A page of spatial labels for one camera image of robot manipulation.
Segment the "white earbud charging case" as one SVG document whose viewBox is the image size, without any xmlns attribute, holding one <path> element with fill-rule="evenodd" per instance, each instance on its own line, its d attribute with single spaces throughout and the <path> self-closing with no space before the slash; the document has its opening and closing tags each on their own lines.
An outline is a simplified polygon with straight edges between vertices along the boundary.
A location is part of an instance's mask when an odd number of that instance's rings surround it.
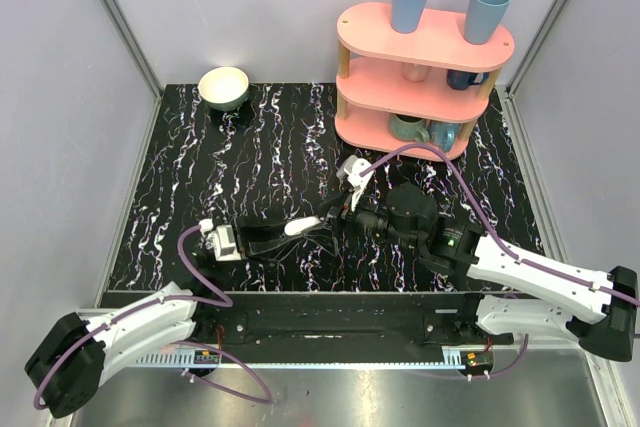
<svg viewBox="0 0 640 427">
<path fill-rule="evenodd" d="M 289 237 L 293 237 L 310 231 L 311 229 L 321 224 L 322 220 L 317 216 L 296 218 L 288 221 L 285 224 L 284 233 Z"/>
</svg>

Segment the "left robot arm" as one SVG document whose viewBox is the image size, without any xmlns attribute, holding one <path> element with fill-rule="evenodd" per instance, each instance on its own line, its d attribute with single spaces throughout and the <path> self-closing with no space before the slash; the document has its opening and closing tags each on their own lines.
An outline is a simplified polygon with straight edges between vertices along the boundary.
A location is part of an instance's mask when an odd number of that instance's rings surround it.
<svg viewBox="0 0 640 427">
<path fill-rule="evenodd" d="M 111 313 L 89 320 L 77 312 L 61 317 L 25 365 L 25 373 L 36 389 L 35 409 L 46 410 L 56 419 L 64 418 L 84 406 L 99 387 L 121 370 L 174 345 L 202 353 L 206 367 L 229 360 L 255 379 L 264 393 L 261 397 L 247 395 L 247 400 L 262 404 L 272 401 L 271 391 L 254 370 L 222 350 L 219 343 L 203 343 L 214 335 L 216 319 L 198 307 L 230 308 L 233 302 L 190 261 L 185 241 L 194 234 L 212 247 L 217 261 L 239 260 L 245 250 L 239 228 L 202 220 L 179 236 L 177 250 L 189 273 L 208 290 L 208 296 L 197 296 L 170 282 L 158 292 Z"/>
</svg>

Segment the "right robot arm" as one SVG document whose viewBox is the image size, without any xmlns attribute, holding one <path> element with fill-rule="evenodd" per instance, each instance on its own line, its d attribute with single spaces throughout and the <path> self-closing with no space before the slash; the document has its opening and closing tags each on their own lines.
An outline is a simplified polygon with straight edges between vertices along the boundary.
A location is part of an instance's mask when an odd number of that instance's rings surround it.
<svg viewBox="0 0 640 427">
<path fill-rule="evenodd" d="M 512 288 L 519 300 L 478 294 L 474 309 L 454 318 L 466 343 L 487 334 L 523 333 L 575 341 L 604 359 L 632 359 L 637 275 L 618 266 L 608 272 L 555 261 L 511 245 L 470 222 L 438 212 L 435 199 L 405 183 L 389 191 L 383 210 L 357 206 L 354 190 L 322 203 L 321 217 L 334 229 L 351 229 L 371 239 L 413 251 L 435 273 L 465 276 Z"/>
</svg>

